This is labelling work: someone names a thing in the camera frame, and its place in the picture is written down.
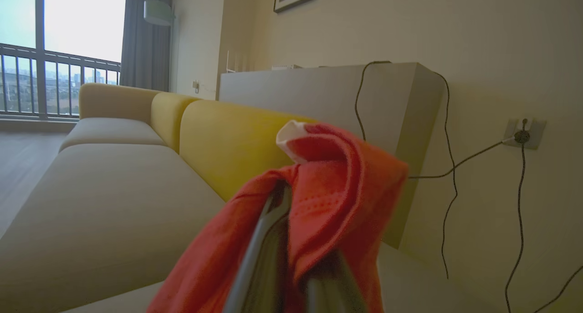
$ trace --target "yellow sofa cushion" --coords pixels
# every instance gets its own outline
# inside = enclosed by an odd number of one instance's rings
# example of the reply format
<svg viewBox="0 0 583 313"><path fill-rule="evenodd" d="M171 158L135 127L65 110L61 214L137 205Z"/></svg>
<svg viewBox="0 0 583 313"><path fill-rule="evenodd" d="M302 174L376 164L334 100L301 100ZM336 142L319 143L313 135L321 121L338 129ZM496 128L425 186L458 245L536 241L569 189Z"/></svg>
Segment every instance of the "yellow sofa cushion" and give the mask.
<svg viewBox="0 0 583 313"><path fill-rule="evenodd" d="M291 114L200 100L184 111L180 155L227 201L250 178L292 164L275 136L289 120L314 122Z"/></svg>
<svg viewBox="0 0 583 313"><path fill-rule="evenodd" d="M199 99L168 92L158 93L152 100L150 126L173 151L179 151L180 121L184 109L196 100Z"/></svg>

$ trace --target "electrical socket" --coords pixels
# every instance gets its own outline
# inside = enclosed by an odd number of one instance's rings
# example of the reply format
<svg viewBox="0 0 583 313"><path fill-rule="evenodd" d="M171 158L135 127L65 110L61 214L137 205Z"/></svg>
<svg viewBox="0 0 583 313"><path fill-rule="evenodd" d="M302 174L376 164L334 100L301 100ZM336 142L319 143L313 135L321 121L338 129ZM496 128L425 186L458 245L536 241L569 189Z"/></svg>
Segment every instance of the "electrical socket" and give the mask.
<svg viewBox="0 0 583 313"><path fill-rule="evenodd" d="M198 89L200 88L200 83L197 80L192 81L192 87L194 89L194 93L198 93Z"/></svg>
<svg viewBox="0 0 583 313"><path fill-rule="evenodd" d="M537 120L535 118L516 118L508 120L508 125L506 125L506 132L504 133L504 139L508 139L510 137L514 137L516 132L522 131L522 121L526 119L527 124L525 125L525 130L529 132L531 138L524 143L525 149L533 149L536 150L539 148L541 144L541 139L543 137L543 130L545 130L546 121L545 120ZM512 147L521 147L522 144L510 140L505 141L505 145L511 145Z"/></svg>

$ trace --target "power cord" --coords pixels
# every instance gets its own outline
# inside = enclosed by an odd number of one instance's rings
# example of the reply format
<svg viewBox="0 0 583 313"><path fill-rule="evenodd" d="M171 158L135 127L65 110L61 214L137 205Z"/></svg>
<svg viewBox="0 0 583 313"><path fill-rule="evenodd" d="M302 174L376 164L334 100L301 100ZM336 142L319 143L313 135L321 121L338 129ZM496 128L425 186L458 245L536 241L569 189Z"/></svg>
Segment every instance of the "power cord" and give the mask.
<svg viewBox="0 0 583 313"><path fill-rule="evenodd" d="M358 97L360 97L360 90L362 90L362 88L363 88L364 72L366 72L366 68L368 68L370 65L375 65L375 64L392 64L392 62L390 62L388 60L381 60L378 62L369 62L363 68L363 74L360 77L360 86L358 87L358 92L356 92L356 100L354 101L354 112L356 113L356 119L358 119L358 124L360 125L360 131L363 133L363 140L364 141L366 141L366 135L364 134L363 122L360 120L360 116L358 115Z"/></svg>
<svg viewBox="0 0 583 313"><path fill-rule="evenodd" d="M364 66L363 68L363 73L362 76L360 78L360 86L358 87L358 92L356 93L356 101L354 102L354 112L356 113L356 118L358 119L358 124L360 125L360 130L362 131L362 135L363 135L363 140L366 141L366 135L364 133L364 127L362 124L362 121L360 120L360 116L358 115L358 97L360 96L360 90L363 87L363 82L364 82L364 72L366 72L366 69L373 64L390 64L392 62L386 60L386 61L378 61L378 62L369 62L369 64L367 64L366 66ZM450 202L450 205L447 208L447 211L445 212L445 217L443 219L443 238L442 238L442 242L441 242L441 258L443 259L443 265L445 267L445 275L446 277L449 279L449 273L447 270L447 264L445 262L445 255L444 255L444 245L445 245L445 223L448 217L448 214L450 212L450 209L454 203L454 201L456 200L456 198L458 197L458 188L456 186L455 183L455 170L456 168L460 167L460 165L462 165L463 163L469 161L470 159L481 155L483 153L485 153L486 151L489 151L491 149L494 149L495 147L498 147L499 145L507 142L507 141L511 141L514 140L518 143L521 143L521 152L522 152L522 174L520 177L520 183L518 184L518 222L519 222L519 226L520 226L520 252L518 254L518 259L516 261L516 264L514 265L514 268L512 269L512 272L510 273L510 277L508 278L508 282L506 283L506 288L504 289L504 295L506 297L506 307L508 307L508 313L512 313L512 310L510 309L510 301L508 300L508 286L510 286L510 282L512 281L512 277L514 277L514 273L516 272L516 269L522 259L522 253L523 253L523 249L524 249L524 232L523 232L523 227L522 227L522 214L521 214L521 207L520 207L520 197L521 197L521 192L522 192L522 183L524 181L524 174L525 174L525 170L527 167L527 160L524 154L524 143L528 142L528 140L530 140L530 133L528 131L525 130L526 124L527 124L527 120L524 119L522 121L522 130L517 132L514 137L510 137L508 139L504 139L498 143L495 143L493 145L490 145L490 147L487 147L486 149L483 149L481 151L478 151L477 153L469 156L468 158L462 160L460 163L456 164L454 162L454 156L451 152L451 146L450 146L450 136L447 132L447 121L449 118L449 112L450 112L450 85L448 84L447 80L445 77L443 77L441 74L435 72L438 76L440 76L444 81L445 81L445 86L447 89L447 103L445 106L445 124L444 124L444 130L445 130L445 138L447 141L447 148L448 151L450 153L450 159L453 165L453 168L450 169L448 172L446 172L445 174L440 174L440 175L431 175L431 176L410 176L409 178L412 180L421 180L421 179L438 179L438 178L443 178L445 176L448 176L449 174L453 173L453 183L454 183L454 189L455 189L455 196L452 199L452 201ZM540 311L542 311L543 309L545 309L546 307L548 307L550 304L554 303L556 300L559 299L559 297L563 294L563 292L565 291L565 289L567 288L567 286L569 286L570 282L573 280L573 278L575 278L575 276L581 272L581 270L583 270L583 265L581 267L579 267L579 269L577 269L573 274L571 274L571 277L569 277L569 279L567 280L567 282L564 284L564 286L562 287L561 291L558 293L558 295L556 295L556 297L554 297L552 300L550 300L548 303L546 303L545 305L543 305L541 308L537 309L537 311L535 311L534 313L538 313Z"/></svg>
<svg viewBox="0 0 583 313"><path fill-rule="evenodd" d="M506 297L506 307L508 308L508 313L512 313L512 309L510 308L510 301L508 300L508 287L510 286L510 282L512 282L512 277L514 277L514 273L516 272L516 269L518 268L520 260L522 259L522 253L524 250L524 232L523 232L523 228L522 228L522 214L521 214L521 210L520 210L520 195L522 192L522 182L524 181L524 172L525 172L525 169L527 167L527 160L526 160L525 155L524 155L524 143L527 143L528 140L531 139L530 133L525 130L526 124L527 124L527 120L526 119L522 120L522 130L517 132L514 135L514 140L516 142L522 144L521 145L522 174L520 176L520 183L518 184L518 224L520 226L520 251L518 253L518 259L516 260L516 263L514 264L514 268L512 269L512 272L510 273L510 277L508 278L508 282L506 282L506 288L504 288L504 296ZM583 265L581 267L579 267L579 269L577 271L575 271L575 273L571 274L571 277L567 280L567 282L562 287L562 289L558 293L558 295L556 295L556 297L554 297L551 301L549 301L548 303L543 305L541 308L537 309L537 311L535 311L535 313L542 311L547 306L549 306L550 304L552 304L556 300L558 300L558 298L563 294L563 292L565 291L565 289L567 288L567 286L569 285L571 280L573 280L573 278L575 278L577 273L581 272L582 269L583 269Z"/></svg>
<svg viewBox="0 0 583 313"><path fill-rule="evenodd" d="M363 127L362 121L360 120L360 115L358 115L358 97L360 96L360 90L362 90L362 87L363 87L364 73L366 72L366 69L370 65L373 65L373 64L390 64L390 63L392 63L392 62L390 62L388 60L378 61L378 62L369 62L363 68L363 73L362 73L362 76L360 77L360 86L358 87L358 92L356 92L356 100L354 101L354 113L356 113L356 119L358 119L358 124L360 125L360 131L362 132L363 140L364 141L366 141L366 135L365 135L365 132L364 132L364 127ZM435 72L435 73L444 80L445 87L447 89L447 103L446 103L446 106L445 106L445 124L444 124L444 130L445 130L445 138L447 140L447 149L448 149L448 151L450 153L451 165L453 166L453 168L449 172L447 172L446 174L444 174L442 176L427 177L427 178L442 178L443 176L446 176L446 175L448 175L448 174L450 174L452 172L454 174L453 177L452 177L452 180L453 180L453 183L454 183L455 196L450 201L450 205L447 207L447 211L445 212L445 217L443 219L443 230L442 230L443 231L442 232L443 233L443 237L442 237L442 241L441 241L441 259L443 259L443 266L445 267L445 277L449 279L450 278L450 274L449 274L449 271L447 270L447 263L445 262L445 254L444 254L444 247L445 247L445 224L446 224L446 221L447 221L447 217L448 217L448 215L450 213L450 209L451 209L454 201L458 197L458 186L455 183L455 169L457 168L457 166L456 166L455 161L454 161L454 155L451 152L450 135L447 132L447 121L448 121L448 119L450 117L450 84L447 82L446 78L443 77L443 75L439 74L438 72ZM486 151L488 151L489 149L492 149L493 147L488 148L486 150L483 150L481 153L485 153ZM465 159L464 161L462 161L460 164L468 161L469 159L472 159L473 157L468 157L467 159ZM413 178L420 179L420 178L424 178L424 177L417 176L417 177L413 177Z"/></svg>
<svg viewBox="0 0 583 313"><path fill-rule="evenodd" d="M515 135L516 142L521 143L521 151L522 151L522 174L520 176L520 183L518 184L518 224L520 226L520 252L518 253L518 259L516 259L516 263L514 264L514 268L510 273L510 277L508 278L508 282L506 282L506 287L504 288L504 297L506 297L506 307L508 307L508 313L512 312L510 309L510 301L508 301L508 286L510 286L510 282L512 281L512 277L514 276L514 272L516 272L516 268L522 259L522 252L524 251L524 232L522 229L522 213L520 211L520 194L522 192L522 182L524 181L524 172L527 167L527 159L524 156L524 143L530 140L531 135L528 133L524 128L527 124L527 120L522 120L522 131L517 132Z"/></svg>

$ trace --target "black cable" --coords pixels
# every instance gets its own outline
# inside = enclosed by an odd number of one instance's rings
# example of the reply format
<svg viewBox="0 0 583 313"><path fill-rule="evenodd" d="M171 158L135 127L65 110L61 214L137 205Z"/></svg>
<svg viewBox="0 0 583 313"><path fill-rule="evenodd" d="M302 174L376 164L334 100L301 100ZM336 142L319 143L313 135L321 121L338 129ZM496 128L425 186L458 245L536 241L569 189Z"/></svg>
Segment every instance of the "black cable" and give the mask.
<svg viewBox="0 0 583 313"><path fill-rule="evenodd" d="M444 254L444 247L445 247L445 222L447 221L447 216L450 213L450 209L451 206L453 205L454 201L456 200L456 198L458 197L458 186L455 184L455 161L454 161L454 155L451 153L451 145L450 145L450 135L447 133L447 120L450 117L450 84L447 82L447 80L445 79L445 77L443 77L441 74L439 74L438 72L435 72L439 77L443 78L443 81L445 82L445 87L447 89L447 103L445 105L445 124L444 124L444 130L445 130L445 139L447 140L447 149L450 152L450 159L451 159L451 165L453 165L453 182L454 182L454 190L455 190L455 196L454 198L450 201L450 205L447 207L447 211L445 211L445 217L443 218L443 229L442 229L442 237L441 237L441 259L443 259L443 267L445 267L445 277L446 278L450 278L450 273L447 270L447 263L445 262L445 254Z"/></svg>
<svg viewBox="0 0 583 313"><path fill-rule="evenodd" d="M527 124L526 120L523 120L522 133L526 132L524 130L526 124ZM512 277L514 276L514 272L516 272L516 269L520 263L520 260L522 259L522 252L524 250L524 232L522 229L522 214L520 212L520 194L522 192L522 182L524 181L524 172L525 172L526 167L527 167L527 159L524 157L524 143L527 141L528 141L528 138L521 145L522 174L520 176L520 183L518 184L518 224L520 226L520 252L518 253L518 259L516 259L516 264L514 264L514 268L512 269L512 272L510 273L510 277L508 278L508 282L506 282L506 287L504 288L504 296L506 297L506 307L508 308L508 313L512 313L512 309L510 309L510 301L508 301L508 286L510 286L510 282L512 282Z"/></svg>
<svg viewBox="0 0 583 313"><path fill-rule="evenodd" d="M364 72L366 72L366 68L368 68L370 65L373 65L373 64L392 64L392 62L390 62L388 60L382 60L379 62L369 62L363 68L363 74L360 77L360 86L358 87L358 92L356 93L356 100L354 101L354 112L356 113L356 119L358 119L358 124L360 125L360 131L363 133L363 140L364 141L366 141L366 135L364 135L363 122L360 120L360 116L358 115L358 97L360 96L360 90L363 88Z"/></svg>
<svg viewBox="0 0 583 313"><path fill-rule="evenodd" d="M356 92L356 100L354 101L354 112L356 113L356 119L358 119L358 124L360 125L360 131L363 134L363 140L366 141L366 135L364 134L364 127L362 124L362 121L360 120L360 116L358 115L358 97L360 96L360 90L363 87L363 82L364 82L364 72L366 72L366 68L368 68L370 65L373 64L390 64L392 62L385 60L385 61L379 61L379 62L369 62L366 66L364 66L363 68L363 73L362 76L360 77L360 85L358 87L358 92ZM453 182L454 182L454 190L455 190L455 196L454 198L451 200L450 205L447 207L447 211L445 212L445 217L443 219L443 240L441 241L441 258L443 259L443 265L445 267L445 276L447 278L450 278L450 274L447 270L447 263L445 262L445 255L444 255L444 247L445 247L445 222L447 220L447 216L450 213L450 209L451 206L453 205L454 201L456 200L456 198L458 197L458 186L455 183L455 169L456 169L456 165L455 165L455 161L454 161L454 155L451 153L451 145L450 145L450 135L447 133L447 121L450 117L450 85L448 84L447 80L445 77L443 77L441 74L439 74L438 72L436 72L436 74L443 78L444 82L445 82L445 87L447 89L447 104L445 106L445 125L444 125L444 129L445 129L445 138L447 140L447 149L450 152L450 159L451 159L451 165L453 166L452 170L450 170L450 172L447 172L447 174L450 173L454 173L453 175Z"/></svg>
<svg viewBox="0 0 583 313"><path fill-rule="evenodd" d="M563 288L561 289L561 291L558 293L558 295L552 299L552 301L546 303L545 305L543 305L543 307L541 307L540 309L537 309L537 311L535 311L535 313L538 313L540 311L542 311L543 309L545 309L545 307L549 306L550 304L554 303L556 300L558 300L558 297L560 297L563 292L565 291L565 289L567 288L567 286L569 285L569 282L571 282L571 280L573 280L573 278L577 275L577 273L581 272L581 270L583 270L583 265L581 265L581 267L575 271L575 273L571 274L571 277L569 278L569 280L567 280L567 283L563 286Z"/></svg>
<svg viewBox="0 0 583 313"><path fill-rule="evenodd" d="M443 178L444 176L448 176L449 174L451 174L451 172L453 172L456 168L460 167L460 165L462 165L463 163L465 163L466 161L469 161L470 159L474 158L475 156L481 155L483 153L485 153L486 151L490 150L490 149L494 149L495 147L498 147L499 145L503 144L504 141L500 141L498 143L495 143L493 145L490 145L490 147L487 147L486 149L483 149L481 151L478 151L477 153L471 155L470 157L462 160L461 162L458 162L452 169L448 170L447 173L445 174L441 174L441 175L430 175L430 176L410 176L410 179L438 179L438 178Z"/></svg>

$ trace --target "curtain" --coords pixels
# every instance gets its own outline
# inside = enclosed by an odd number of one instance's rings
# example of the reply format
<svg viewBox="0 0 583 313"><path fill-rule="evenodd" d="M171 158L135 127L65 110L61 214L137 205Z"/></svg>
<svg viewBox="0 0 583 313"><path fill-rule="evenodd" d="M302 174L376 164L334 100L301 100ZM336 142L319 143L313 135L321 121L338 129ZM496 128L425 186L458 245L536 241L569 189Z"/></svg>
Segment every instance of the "curtain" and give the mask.
<svg viewBox="0 0 583 313"><path fill-rule="evenodd" d="M144 0L125 0L120 85L168 91L170 31L144 20Z"/></svg>

